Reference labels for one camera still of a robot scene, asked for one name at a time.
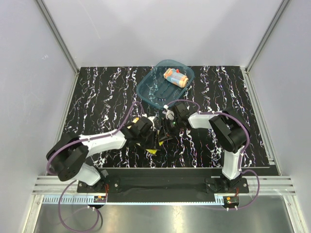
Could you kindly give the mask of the yellow patterned towel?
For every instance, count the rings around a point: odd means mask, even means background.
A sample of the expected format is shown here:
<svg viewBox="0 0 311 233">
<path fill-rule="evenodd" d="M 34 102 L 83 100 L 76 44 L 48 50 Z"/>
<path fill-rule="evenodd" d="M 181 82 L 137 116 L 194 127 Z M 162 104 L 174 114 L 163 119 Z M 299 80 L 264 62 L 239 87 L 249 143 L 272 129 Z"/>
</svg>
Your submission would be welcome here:
<svg viewBox="0 0 311 233">
<path fill-rule="evenodd" d="M 162 150 L 157 139 L 158 129 L 153 128 L 153 124 L 147 117 L 142 116 L 133 121 L 134 129 L 137 130 L 138 135 L 134 139 L 134 143 L 148 151 L 151 154 L 156 154 L 157 151 Z"/>
</svg>

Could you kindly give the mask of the teal plastic basin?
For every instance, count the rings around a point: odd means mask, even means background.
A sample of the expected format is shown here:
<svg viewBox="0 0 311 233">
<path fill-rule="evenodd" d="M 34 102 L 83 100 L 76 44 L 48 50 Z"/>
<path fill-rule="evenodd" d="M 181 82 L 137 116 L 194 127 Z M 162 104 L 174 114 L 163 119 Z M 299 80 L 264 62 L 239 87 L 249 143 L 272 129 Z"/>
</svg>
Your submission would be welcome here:
<svg viewBox="0 0 311 233">
<path fill-rule="evenodd" d="M 169 68 L 178 69 L 180 73 L 188 77 L 189 82 L 186 87 L 178 87 L 164 78 L 163 74 Z M 194 80 L 194 77 L 194 71 L 190 67 L 174 60 L 163 60 L 140 81 L 136 93 L 150 106 L 162 109 L 171 101 L 178 100 Z"/>
</svg>

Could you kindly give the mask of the orange polka dot towel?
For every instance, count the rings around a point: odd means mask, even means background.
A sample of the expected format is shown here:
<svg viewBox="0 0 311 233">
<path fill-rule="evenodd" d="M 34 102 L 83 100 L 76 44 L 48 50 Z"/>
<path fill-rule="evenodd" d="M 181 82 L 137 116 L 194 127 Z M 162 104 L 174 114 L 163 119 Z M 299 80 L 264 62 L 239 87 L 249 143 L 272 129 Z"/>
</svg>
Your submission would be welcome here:
<svg viewBox="0 0 311 233">
<path fill-rule="evenodd" d="M 178 69 L 174 68 L 167 69 L 163 76 L 167 81 L 181 88 L 186 87 L 189 82 L 189 79 L 186 75 L 180 73 Z"/>
</svg>

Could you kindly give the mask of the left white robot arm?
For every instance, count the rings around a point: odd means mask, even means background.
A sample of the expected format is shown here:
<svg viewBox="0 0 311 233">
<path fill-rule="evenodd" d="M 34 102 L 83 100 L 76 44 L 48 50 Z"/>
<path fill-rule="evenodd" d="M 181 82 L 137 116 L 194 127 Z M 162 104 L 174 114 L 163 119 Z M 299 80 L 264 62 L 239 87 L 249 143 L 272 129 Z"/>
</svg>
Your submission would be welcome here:
<svg viewBox="0 0 311 233">
<path fill-rule="evenodd" d="M 86 158 L 108 150 L 140 146 L 156 152 L 160 149 L 155 117 L 137 117 L 117 130 L 95 135 L 66 134 L 47 153 L 47 171 L 62 182 L 71 179 L 82 181 L 94 192 L 104 189 L 105 180 L 98 169 L 85 163 Z"/>
</svg>

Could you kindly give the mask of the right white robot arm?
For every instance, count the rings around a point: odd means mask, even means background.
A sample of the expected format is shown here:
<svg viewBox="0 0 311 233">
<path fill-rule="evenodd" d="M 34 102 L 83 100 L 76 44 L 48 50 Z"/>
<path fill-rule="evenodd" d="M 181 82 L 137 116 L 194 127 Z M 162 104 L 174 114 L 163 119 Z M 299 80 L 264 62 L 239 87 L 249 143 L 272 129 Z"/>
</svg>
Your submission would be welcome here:
<svg viewBox="0 0 311 233">
<path fill-rule="evenodd" d="M 225 152 L 221 188 L 228 193 L 234 191 L 238 187 L 236 178 L 241 174 L 241 156 L 250 142 L 250 129 L 237 111 L 229 108 L 221 112 L 192 113 L 184 107 L 180 111 L 168 110 L 161 120 L 158 140 L 168 141 L 181 129 L 213 130 Z"/>
</svg>

